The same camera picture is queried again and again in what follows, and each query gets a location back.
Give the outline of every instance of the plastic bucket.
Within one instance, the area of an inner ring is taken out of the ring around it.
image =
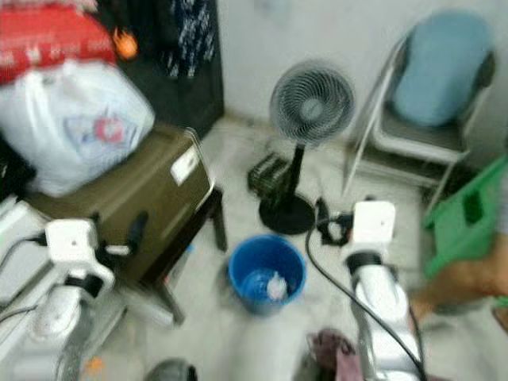
[[[272,300],[267,294],[267,283],[276,272],[287,282],[287,296],[282,300]],[[249,238],[235,249],[229,261],[229,277],[250,311],[269,315],[302,292],[306,268],[292,244],[279,236],[261,235]]]

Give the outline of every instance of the fan base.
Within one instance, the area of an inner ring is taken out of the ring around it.
[[[297,195],[293,196],[290,208],[273,210],[268,202],[262,201],[260,217],[269,229],[289,236],[306,233],[316,221],[312,205]]]

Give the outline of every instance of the metal chair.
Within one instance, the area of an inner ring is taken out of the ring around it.
[[[431,17],[419,25],[424,25],[432,19]],[[495,73],[495,53],[490,50],[483,59],[479,70],[476,72],[469,99],[458,109],[457,113],[447,120],[444,125],[439,126],[438,129],[424,129],[417,123],[401,116],[395,109],[393,102],[394,93],[408,67],[409,50],[412,48],[414,30],[419,25],[395,46],[360,114],[359,125],[363,125],[364,130],[358,136],[352,166],[348,167],[348,164],[346,164],[343,198],[348,195],[351,189],[353,178],[369,143],[383,152],[445,166],[439,181],[425,181],[425,178],[421,175],[408,171],[398,172],[398,174],[407,176],[408,179],[419,182],[418,185],[436,185],[428,211],[440,199],[453,168],[469,153],[467,136],[490,90]]]

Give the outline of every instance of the green crate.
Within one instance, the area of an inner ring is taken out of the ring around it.
[[[481,258],[489,252],[505,169],[506,158],[496,160],[424,220],[436,243],[436,255],[425,266],[428,278],[454,260]]]

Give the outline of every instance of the white wall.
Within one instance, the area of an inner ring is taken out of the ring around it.
[[[472,134],[474,164],[501,152],[508,124],[508,36],[505,0],[218,0],[226,108],[268,119],[277,79],[305,58],[338,64],[364,104],[390,50],[408,29],[434,10],[466,7],[495,31],[500,64],[491,102]]]

